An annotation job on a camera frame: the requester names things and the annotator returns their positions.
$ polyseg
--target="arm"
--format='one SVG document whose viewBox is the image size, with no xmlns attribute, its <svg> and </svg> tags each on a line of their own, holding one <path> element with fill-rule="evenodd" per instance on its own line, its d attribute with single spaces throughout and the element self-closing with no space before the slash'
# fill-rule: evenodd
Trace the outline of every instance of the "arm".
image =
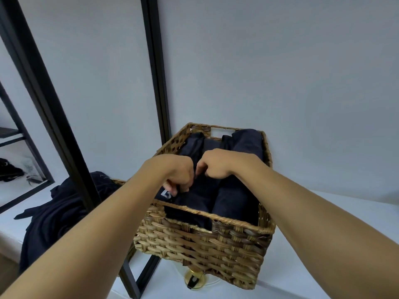
<svg viewBox="0 0 399 299">
<path fill-rule="evenodd" d="M 399 245 L 252 154 L 207 151 L 197 174 L 236 175 L 332 298 L 399 298 Z"/>
<path fill-rule="evenodd" d="M 140 221 L 167 180 L 190 186 L 192 160 L 176 155 L 147 160 L 125 185 L 34 262 L 1 299 L 106 298 Z"/>
</svg>

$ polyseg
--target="hand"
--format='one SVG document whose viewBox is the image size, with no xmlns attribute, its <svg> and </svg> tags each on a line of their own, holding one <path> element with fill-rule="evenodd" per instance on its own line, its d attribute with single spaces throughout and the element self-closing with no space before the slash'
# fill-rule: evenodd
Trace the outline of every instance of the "hand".
<svg viewBox="0 0 399 299">
<path fill-rule="evenodd" d="M 233 174 L 235 161 L 245 157 L 240 152 L 213 149 L 206 151 L 199 160 L 196 169 L 196 176 L 205 172 L 206 176 L 223 179 Z"/>
<path fill-rule="evenodd" d="M 187 192 L 194 181 L 193 161 L 188 156 L 175 154 L 162 154 L 153 157 L 167 170 L 166 181 L 163 184 L 172 196 L 177 195 L 177 185 L 180 185 L 181 192 Z"/>
</svg>

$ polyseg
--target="wicker basket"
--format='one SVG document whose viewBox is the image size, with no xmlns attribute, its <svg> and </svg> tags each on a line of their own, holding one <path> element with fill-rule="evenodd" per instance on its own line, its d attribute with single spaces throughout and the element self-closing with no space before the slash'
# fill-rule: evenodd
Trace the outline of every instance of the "wicker basket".
<svg viewBox="0 0 399 299">
<path fill-rule="evenodd" d="M 202 132 L 211 136 L 214 125 L 188 123 L 156 153 L 176 154 L 190 133 Z M 266 135 L 263 136 L 265 163 L 272 167 L 272 158 Z M 164 206 L 200 214 L 212 219 L 212 232 L 198 226 L 166 218 Z M 275 231 L 275 223 L 259 204 L 259 223 L 253 226 L 244 221 L 224 218 L 215 214 L 154 200 L 142 220 L 134 238 L 136 249 L 147 254 L 182 263 L 212 274 L 242 289 L 254 289 Z"/>
</svg>

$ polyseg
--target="black shoe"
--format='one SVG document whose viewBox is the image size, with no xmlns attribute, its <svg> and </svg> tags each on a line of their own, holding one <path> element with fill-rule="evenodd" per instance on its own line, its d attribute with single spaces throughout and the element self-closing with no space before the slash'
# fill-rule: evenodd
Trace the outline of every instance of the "black shoe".
<svg viewBox="0 0 399 299">
<path fill-rule="evenodd" d="M 24 175 L 25 173 L 20 168 L 16 168 L 8 160 L 0 158 L 0 181 L 13 181 L 17 177 Z"/>
</svg>

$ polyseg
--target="clothing label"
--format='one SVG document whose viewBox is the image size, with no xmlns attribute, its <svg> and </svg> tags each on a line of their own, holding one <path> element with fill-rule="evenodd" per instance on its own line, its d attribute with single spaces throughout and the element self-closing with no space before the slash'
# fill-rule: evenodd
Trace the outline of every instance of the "clothing label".
<svg viewBox="0 0 399 299">
<path fill-rule="evenodd" d="M 167 199 L 171 199 L 171 198 L 172 198 L 172 195 L 171 195 L 167 190 L 164 190 L 164 191 L 161 193 L 161 195 L 162 195 L 163 197 L 166 197 Z"/>
</svg>

